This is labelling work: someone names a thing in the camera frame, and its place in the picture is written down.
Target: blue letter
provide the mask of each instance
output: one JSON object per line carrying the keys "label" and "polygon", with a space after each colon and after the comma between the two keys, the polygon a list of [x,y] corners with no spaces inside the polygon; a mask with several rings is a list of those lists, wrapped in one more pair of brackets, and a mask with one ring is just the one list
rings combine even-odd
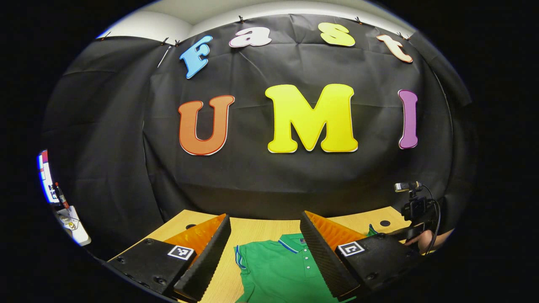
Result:
{"label": "blue letter", "polygon": [[191,79],[202,67],[208,64],[208,60],[201,59],[200,56],[207,56],[210,53],[210,48],[204,43],[210,42],[211,39],[213,37],[204,36],[179,57],[180,60],[185,61],[185,65],[187,66],[187,79]]}

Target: shirt collar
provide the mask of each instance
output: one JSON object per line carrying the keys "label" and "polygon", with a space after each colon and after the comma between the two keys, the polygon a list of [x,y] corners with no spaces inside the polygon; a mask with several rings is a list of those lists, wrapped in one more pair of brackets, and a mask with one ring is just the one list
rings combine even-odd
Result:
{"label": "shirt collar", "polygon": [[302,245],[296,242],[296,240],[303,238],[303,234],[294,233],[291,235],[282,235],[279,239],[279,243],[283,245],[286,249],[290,250],[293,253],[298,253],[301,250],[307,248],[307,245]]}

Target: wooden table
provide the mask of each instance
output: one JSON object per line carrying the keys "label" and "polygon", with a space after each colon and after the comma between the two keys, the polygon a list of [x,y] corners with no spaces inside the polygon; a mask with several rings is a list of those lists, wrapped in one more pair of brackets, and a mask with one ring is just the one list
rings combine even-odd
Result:
{"label": "wooden table", "polygon": [[[184,210],[145,239],[164,241],[184,231],[189,224],[199,224],[215,216]],[[330,219],[365,235],[369,232],[369,224],[372,224],[377,232],[385,233],[410,226],[410,221],[405,221],[404,217],[392,207]],[[387,227],[381,226],[382,220],[389,221],[391,224]],[[231,217],[230,224],[232,232],[201,303],[234,303],[243,294],[240,269],[234,261],[233,248],[236,245],[255,241],[277,241],[281,235],[301,232],[299,220],[256,220]]]}

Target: red marker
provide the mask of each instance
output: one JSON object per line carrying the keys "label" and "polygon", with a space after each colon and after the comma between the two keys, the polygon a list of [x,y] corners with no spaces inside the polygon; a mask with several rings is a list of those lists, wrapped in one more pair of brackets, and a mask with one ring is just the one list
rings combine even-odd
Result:
{"label": "red marker", "polygon": [[58,182],[56,182],[54,185],[56,185],[56,188],[58,189],[58,197],[60,198],[60,202],[64,205],[65,209],[69,210],[69,204],[67,204],[66,197],[60,189],[60,186],[58,186]]}

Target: white wall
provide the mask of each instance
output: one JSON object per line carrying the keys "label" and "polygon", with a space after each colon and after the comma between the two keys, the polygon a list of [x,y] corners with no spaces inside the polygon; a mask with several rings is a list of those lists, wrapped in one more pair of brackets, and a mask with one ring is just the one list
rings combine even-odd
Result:
{"label": "white wall", "polygon": [[269,2],[233,9],[201,21],[195,25],[191,25],[180,18],[173,17],[166,13],[145,11],[144,8],[141,8],[113,24],[97,38],[103,37],[110,32],[108,37],[134,36],[153,39],[160,42],[166,37],[169,37],[167,43],[174,44],[175,39],[183,41],[209,29],[231,22],[237,22],[239,21],[238,15],[241,15],[244,19],[249,19],[288,13],[327,15],[351,20],[354,20],[357,16],[362,22],[381,27],[390,32],[400,32],[405,36],[411,36],[415,32],[415,29],[412,26],[406,24],[390,13],[382,11],[371,4],[368,5],[369,6],[366,6],[366,8],[368,8],[370,12],[332,3],[314,1]]}
{"label": "white wall", "polygon": [[405,35],[405,37],[406,35],[411,36],[415,32],[415,29],[412,26],[396,20],[396,17],[385,12],[381,13],[381,15],[384,15],[384,17],[380,17],[365,11],[332,3],[313,1],[283,1],[251,5],[240,9],[234,9],[221,15],[209,18],[195,24],[189,32],[189,37],[221,25],[237,22],[239,21],[238,15],[242,16],[243,19],[249,19],[254,17],[287,13],[309,13],[316,15],[335,16],[351,20],[354,20],[357,16],[361,22],[381,27],[390,32],[400,32]]}
{"label": "white wall", "polygon": [[97,38],[105,36],[134,36],[163,41],[174,44],[174,39],[185,40],[189,36],[192,25],[176,17],[151,11],[135,11],[125,16]]}

